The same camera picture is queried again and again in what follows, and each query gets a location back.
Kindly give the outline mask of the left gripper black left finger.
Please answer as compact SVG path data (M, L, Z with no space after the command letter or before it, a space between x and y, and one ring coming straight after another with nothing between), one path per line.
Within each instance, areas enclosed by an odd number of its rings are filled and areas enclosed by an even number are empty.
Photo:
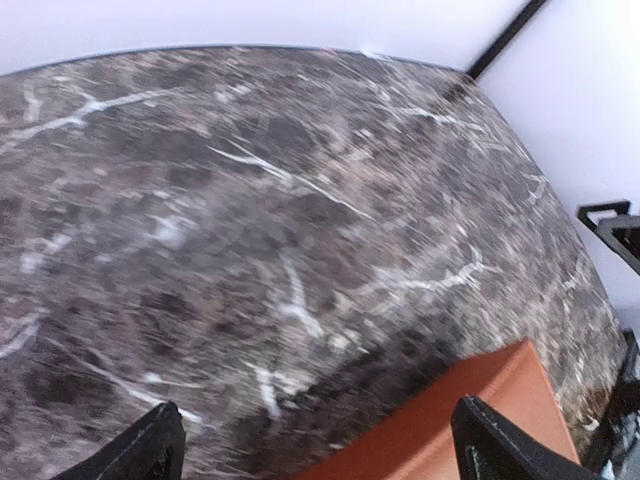
M54 480L180 480L186 432L173 402L155 406L94 455Z

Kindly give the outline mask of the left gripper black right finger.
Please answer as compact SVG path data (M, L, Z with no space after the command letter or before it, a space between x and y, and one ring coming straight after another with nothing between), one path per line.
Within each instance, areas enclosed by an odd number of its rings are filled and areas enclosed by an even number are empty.
M592 471L553 452L478 397L451 418L459 476L466 480L588 480Z

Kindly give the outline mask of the brown wooden jewelry box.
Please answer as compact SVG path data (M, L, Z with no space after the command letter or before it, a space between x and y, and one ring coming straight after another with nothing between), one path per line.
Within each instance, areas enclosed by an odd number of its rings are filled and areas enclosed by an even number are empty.
M456 479L451 418L464 396L481 398L545 447L573 462L579 460L534 344L523 339L458 361L404 407L301 476Z

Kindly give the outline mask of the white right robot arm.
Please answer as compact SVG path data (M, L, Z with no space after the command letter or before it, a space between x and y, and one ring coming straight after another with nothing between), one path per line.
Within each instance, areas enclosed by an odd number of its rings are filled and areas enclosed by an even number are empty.
M630 209L631 202L626 199L582 205L576 217L639 275L639 215L631 214ZM613 212L614 216L601 218L597 222L590 218L593 213L603 212Z

